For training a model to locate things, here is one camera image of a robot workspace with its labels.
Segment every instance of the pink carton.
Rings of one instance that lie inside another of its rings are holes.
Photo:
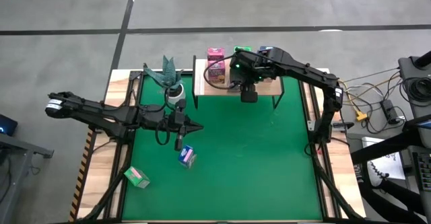
[[[224,58],[224,48],[208,48],[208,60],[216,61]]]
[[[215,62],[216,61],[208,61],[208,65]],[[225,73],[224,61],[220,61],[208,69],[208,80],[211,83],[224,83]]]

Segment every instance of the artificial plant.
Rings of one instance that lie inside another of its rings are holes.
[[[175,71],[173,57],[168,60],[166,56],[163,56],[163,66],[161,73],[156,73],[148,68],[144,68],[143,70],[148,74],[148,76],[154,79],[156,84],[158,84],[160,87],[163,87],[164,89],[167,88],[176,90],[180,84],[183,83],[181,79],[181,73],[183,70],[178,72]]]

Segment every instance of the white pot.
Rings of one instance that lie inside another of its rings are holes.
[[[172,104],[173,106],[175,106],[175,103],[177,103],[179,100],[186,98],[186,91],[184,90],[184,86],[180,84],[179,87],[181,87],[181,93],[174,97],[168,96],[168,103]]]

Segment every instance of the green box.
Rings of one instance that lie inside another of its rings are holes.
[[[124,173],[126,177],[136,187],[145,188],[150,183],[150,179],[139,169],[130,166],[130,168]]]
[[[252,51],[251,46],[234,46],[234,52],[236,51],[237,48],[247,50],[249,52]]]

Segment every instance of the power adapter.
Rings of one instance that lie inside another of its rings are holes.
[[[390,100],[383,100],[380,102],[380,106],[382,107],[383,113],[386,116],[386,119],[388,120],[389,124],[398,124],[399,123],[399,117],[397,112],[395,111],[392,101]]]

